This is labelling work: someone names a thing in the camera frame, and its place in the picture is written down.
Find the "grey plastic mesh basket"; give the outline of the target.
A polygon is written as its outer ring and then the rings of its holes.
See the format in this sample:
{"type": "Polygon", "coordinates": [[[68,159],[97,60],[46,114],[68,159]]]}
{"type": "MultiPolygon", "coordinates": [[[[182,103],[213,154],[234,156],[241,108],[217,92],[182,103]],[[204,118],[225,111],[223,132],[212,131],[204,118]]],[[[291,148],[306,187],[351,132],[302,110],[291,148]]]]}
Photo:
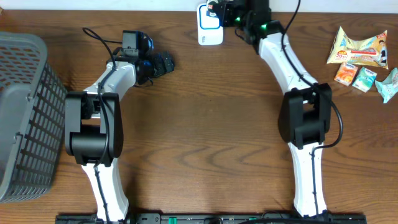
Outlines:
{"type": "Polygon", "coordinates": [[[1,203],[36,199],[51,189],[66,95],[40,37],[1,33],[1,203]]]}

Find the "teal tissue pack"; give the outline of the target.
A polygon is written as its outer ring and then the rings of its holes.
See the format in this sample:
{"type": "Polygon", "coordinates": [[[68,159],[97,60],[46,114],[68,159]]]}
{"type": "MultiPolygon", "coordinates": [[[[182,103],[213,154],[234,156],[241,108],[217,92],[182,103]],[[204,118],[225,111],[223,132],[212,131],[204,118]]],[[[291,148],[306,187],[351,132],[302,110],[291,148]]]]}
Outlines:
{"type": "Polygon", "coordinates": [[[358,75],[356,76],[356,79],[353,82],[353,86],[366,93],[371,89],[376,77],[376,72],[373,72],[363,67],[360,69],[358,75]]]}

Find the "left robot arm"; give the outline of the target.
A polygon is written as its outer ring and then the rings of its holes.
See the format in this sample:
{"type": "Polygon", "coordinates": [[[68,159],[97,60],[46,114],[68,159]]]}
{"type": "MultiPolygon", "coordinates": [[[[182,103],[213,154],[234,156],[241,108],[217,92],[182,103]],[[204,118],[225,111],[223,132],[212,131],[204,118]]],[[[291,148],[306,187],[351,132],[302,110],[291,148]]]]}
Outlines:
{"type": "Polygon", "coordinates": [[[168,74],[175,63],[168,52],[153,54],[154,42],[138,30],[124,30],[118,47],[108,49],[104,72],[65,100],[65,149],[81,166],[93,190],[97,212],[58,217],[57,223],[127,223],[129,200],[119,173],[124,133],[120,102],[127,91],[168,74]]]}

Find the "cream snack bag blue trim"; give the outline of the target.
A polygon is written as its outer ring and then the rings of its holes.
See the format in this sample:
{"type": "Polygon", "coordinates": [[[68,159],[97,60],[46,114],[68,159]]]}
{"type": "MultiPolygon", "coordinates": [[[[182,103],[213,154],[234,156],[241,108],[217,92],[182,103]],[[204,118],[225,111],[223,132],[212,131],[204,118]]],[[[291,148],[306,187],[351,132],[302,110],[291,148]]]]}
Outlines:
{"type": "Polygon", "coordinates": [[[353,40],[339,27],[326,63],[346,62],[388,69],[386,39],[387,30],[365,40],[353,40]]]}

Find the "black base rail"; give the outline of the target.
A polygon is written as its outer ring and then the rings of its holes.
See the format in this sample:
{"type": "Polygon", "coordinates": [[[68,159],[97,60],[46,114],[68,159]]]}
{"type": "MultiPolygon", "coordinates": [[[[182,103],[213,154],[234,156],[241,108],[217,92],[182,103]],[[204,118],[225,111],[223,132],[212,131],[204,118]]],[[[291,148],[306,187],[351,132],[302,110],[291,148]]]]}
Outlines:
{"type": "Polygon", "coordinates": [[[263,215],[161,215],[139,213],[128,215],[114,224],[367,224],[365,215],[333,215],[302,218],[288,213],[263,215]]]}

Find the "white barcode scanner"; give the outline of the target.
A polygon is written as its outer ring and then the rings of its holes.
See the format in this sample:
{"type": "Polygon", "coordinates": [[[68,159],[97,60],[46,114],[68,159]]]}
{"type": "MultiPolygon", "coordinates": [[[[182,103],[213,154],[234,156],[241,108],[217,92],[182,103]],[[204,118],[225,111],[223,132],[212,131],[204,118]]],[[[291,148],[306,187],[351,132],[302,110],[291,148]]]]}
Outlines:
{"type": "Polygon", "coordinates": [[[197,7],[198,43],[220,45],[223,42],[223,27],[216,16],[212,16],[205,3],[197,7]]]}

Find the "dark green square packet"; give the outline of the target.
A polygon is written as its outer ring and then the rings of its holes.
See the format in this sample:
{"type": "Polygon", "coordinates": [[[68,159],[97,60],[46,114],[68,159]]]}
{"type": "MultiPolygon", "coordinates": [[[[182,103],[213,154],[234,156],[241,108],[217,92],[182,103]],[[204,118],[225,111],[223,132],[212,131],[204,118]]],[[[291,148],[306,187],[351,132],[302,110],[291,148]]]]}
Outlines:
{"type": "Polygon", "coordinates": [[[207,0],[206,1],[206,9],[207,13],[211,17],[216,17],[217,12],[219,11],[221,6],[221,0],[207,0]]]}

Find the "light teal crinkled packet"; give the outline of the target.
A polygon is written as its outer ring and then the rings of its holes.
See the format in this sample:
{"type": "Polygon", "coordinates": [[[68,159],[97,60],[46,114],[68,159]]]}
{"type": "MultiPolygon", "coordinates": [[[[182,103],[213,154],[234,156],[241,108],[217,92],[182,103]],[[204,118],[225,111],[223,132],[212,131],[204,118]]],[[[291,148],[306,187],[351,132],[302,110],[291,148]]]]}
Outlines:
{"type": "Polygon", "coordinates": [[[397,68],[394,68],[384,81],[375,81],[375,86],[386,104],[397,93],[397,68]]]}

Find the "orange white tissue pack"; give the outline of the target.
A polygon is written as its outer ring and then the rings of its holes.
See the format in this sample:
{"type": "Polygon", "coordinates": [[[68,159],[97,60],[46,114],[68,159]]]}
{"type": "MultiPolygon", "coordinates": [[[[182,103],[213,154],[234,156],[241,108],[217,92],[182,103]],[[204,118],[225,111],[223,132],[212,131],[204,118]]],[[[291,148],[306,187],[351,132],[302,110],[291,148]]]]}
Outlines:
{"type": "Polygon", "coordinates": [[[340,67],[334,77],[334,81],[336,81],[340,84],[343,84],[345,86],[350,86],[354,77],[357,74],[357,71],[358,71],[357,66],[347,63],[347,62],[343,62],[340,65],[340,67]]]}

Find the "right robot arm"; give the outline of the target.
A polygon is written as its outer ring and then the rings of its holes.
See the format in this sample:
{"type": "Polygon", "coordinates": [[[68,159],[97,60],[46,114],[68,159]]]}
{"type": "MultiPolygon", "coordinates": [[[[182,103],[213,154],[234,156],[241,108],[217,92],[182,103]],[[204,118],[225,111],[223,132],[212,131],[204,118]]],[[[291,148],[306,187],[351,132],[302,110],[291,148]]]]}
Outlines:
{"type": "Polygon", "coordinates": [[[335,110],[329,84],[318,83],[291,48],[288,28],[271,18],[268,1],[207,1],[209,16],[254,47],[270,67],[283,93],[278,117],[281,138],[293,159],[294,209],[301,218],[326,219],[322,152],[335,110]]]}

